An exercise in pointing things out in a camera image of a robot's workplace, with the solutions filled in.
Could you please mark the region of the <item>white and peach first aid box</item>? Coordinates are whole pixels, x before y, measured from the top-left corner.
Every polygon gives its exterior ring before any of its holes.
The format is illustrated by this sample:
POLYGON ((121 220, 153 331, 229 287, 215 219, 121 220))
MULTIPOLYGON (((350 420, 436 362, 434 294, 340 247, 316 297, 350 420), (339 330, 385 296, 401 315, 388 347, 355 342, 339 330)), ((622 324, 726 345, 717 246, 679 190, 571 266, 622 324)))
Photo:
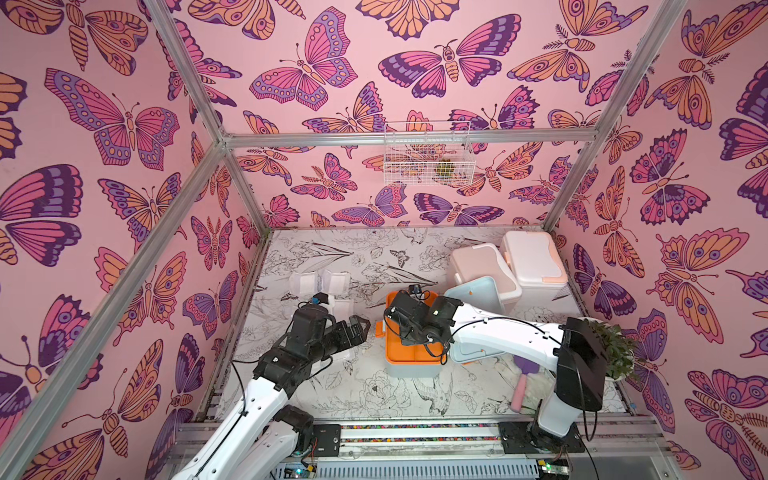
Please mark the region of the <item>white and peach first aid box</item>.
POLYGON ((519 307, 547 306, 566 293, 567 273, 550 234, 508 231, 502 254, 521 287, 519 307))

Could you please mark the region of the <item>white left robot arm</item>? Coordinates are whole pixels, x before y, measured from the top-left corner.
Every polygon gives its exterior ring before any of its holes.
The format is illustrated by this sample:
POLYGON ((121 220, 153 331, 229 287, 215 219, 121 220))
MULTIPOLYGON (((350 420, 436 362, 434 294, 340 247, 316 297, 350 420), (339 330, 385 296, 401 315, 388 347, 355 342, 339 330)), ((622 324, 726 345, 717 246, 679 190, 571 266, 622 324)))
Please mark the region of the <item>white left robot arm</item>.
POLYGON ((289 400, 315 365, 367 341, 368 319, 337 319, 323 303, 297 308, 286 332, 255 363, 252 378, 215 433, 176 479, 268 479, 294 453, 313 448, 314 418, 289 400))

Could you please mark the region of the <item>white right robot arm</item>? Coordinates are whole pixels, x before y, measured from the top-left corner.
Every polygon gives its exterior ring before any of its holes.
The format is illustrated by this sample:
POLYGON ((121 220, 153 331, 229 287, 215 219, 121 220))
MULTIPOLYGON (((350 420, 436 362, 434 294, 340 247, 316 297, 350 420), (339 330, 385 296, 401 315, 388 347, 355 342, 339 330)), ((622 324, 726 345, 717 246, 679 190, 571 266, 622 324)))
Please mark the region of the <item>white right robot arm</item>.
POLYGON ((485 356, 510 354, 552 372, 554 387, 537 408, 532 427, 539 435, 564 438, 588 412, 603 408, 608 359, 588 318, 532 322, 447 296, 428 305, 400 291, 385 308, 382 321, 388 328, 396 327, 400 339, 424 346, 439 360, 465 362, 460 348, 469 345, 485 356))

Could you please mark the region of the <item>grey and orange first aid box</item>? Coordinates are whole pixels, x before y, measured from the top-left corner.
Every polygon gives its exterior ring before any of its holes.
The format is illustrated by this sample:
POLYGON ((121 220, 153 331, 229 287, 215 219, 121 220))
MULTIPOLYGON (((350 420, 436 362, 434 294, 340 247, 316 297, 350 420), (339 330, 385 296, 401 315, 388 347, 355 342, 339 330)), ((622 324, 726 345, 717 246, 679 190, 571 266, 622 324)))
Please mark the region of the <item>grey and orange first aid box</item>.
MULTIPOLYGON (((385 338, 385 362, 388 375, 400 379, 433 378, 439 375, 447 354, 443 347, 451 333, 447 320, 439 319, 432 307, 439 295, 419 291, 418 285, 387 295, 383 318, 376 326, 376 336, 385 338)), ((490 276, 450 288, 448 298, 482 310, 503 314, 496 282, 490 276)), ((456 356, 472 361, 490 356, 481 347, 457 346, 456 356)))

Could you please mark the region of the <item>pink first aid box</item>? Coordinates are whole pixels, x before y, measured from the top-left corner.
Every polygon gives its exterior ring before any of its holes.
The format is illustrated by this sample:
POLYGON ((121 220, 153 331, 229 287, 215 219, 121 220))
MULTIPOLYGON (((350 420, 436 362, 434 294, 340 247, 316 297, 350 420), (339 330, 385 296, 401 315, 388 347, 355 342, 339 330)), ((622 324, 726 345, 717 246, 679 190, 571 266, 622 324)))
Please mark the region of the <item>pink first aid box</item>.
POLYGON ((483 243, 453 250, 450 263, 457 285, 482 277, 492 278, 505 313, 510 313, 522 297, 522 287, 494 244, 483 243))

